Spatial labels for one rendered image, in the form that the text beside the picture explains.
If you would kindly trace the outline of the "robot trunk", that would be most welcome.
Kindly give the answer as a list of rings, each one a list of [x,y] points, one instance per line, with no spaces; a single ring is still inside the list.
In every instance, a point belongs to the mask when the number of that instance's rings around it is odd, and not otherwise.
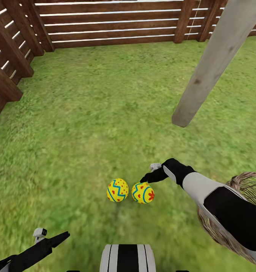
[[[149,244],[106,244],[100,272],[156,272]]]

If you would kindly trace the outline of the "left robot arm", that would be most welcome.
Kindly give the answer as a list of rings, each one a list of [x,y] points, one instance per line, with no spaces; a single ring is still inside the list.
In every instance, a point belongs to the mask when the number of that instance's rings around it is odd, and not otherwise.
[[[0,261],[0,272],[23,272],[35,263],[39,262],[47,255],[52,253],[52,247],[57,247],[70,233],[64,232],[53,238],[47,239],[47,230],[44,228],[36,228],[34,231],[35,245],[25,250],[19,255],[11,255],[10,257]]]

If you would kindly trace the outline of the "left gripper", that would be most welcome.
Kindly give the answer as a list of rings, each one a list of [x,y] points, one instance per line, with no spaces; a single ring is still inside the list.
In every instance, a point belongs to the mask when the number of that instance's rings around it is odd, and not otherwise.
[[[57,247],[69,236],[70,233],[68,233],[67,231],[50,239],[44,238],[41,242],[25,250],[23,254],[23,263],[25,265],[25,268],[30,268],[35,263],[39,262],[47,255],[51,254],[52,247]]]

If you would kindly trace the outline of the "wicker basket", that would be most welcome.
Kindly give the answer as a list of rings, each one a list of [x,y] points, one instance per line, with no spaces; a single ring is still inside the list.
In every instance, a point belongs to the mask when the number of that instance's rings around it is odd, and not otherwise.
[[[246,188],[254,191],[253,186],[249,184],[246,184],[246,187],[241,187],[242,182],[245,183],[245,181],[253,177],[256,177],[256,172],[242,172],[239,175],[233,176],[230,181],[227,181],[224,184],[235,189],[237,192],[244,192]],[[202,228],[216,243],[219,243],[221,246],[228,248],[232,252],[237,253],[239,256],[256,264],[256,260],[243,248],[232,234],[221,230],[198,205],[197,215]]]

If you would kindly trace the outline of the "easter egg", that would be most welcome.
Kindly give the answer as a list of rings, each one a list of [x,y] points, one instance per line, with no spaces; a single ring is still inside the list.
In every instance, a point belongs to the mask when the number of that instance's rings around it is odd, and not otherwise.
[[[121,178],[113,180],[107,189],[107,197],[112,202],[121,202],[128,194],[128,184]]]
[[[154,199],[153,189],[146,183],[136,183],[132,188],[132,196],[135,201],[141,204],[147,204]]]

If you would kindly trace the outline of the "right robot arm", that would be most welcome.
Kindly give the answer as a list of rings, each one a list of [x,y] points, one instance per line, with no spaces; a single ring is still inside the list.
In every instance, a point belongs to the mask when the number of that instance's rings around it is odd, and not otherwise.
[[[140,183],[170,177],[223,231],[230,232],[256,260],[256,204],[235,189],[209,179],[174,158],[151,164]]]

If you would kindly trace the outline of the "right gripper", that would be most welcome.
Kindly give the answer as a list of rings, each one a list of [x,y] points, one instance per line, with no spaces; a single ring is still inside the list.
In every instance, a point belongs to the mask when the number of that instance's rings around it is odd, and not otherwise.
[[[140,180],[140,183],[145,183],[145,182],[148,182],[148,183],[151,183],[151,182],[159,182],[159,181],[162,181],[164,180],[164,178],[161,178],[159,175],[158,175],[158,169],[151,172],[151,173],[147,173],[141,180]]]

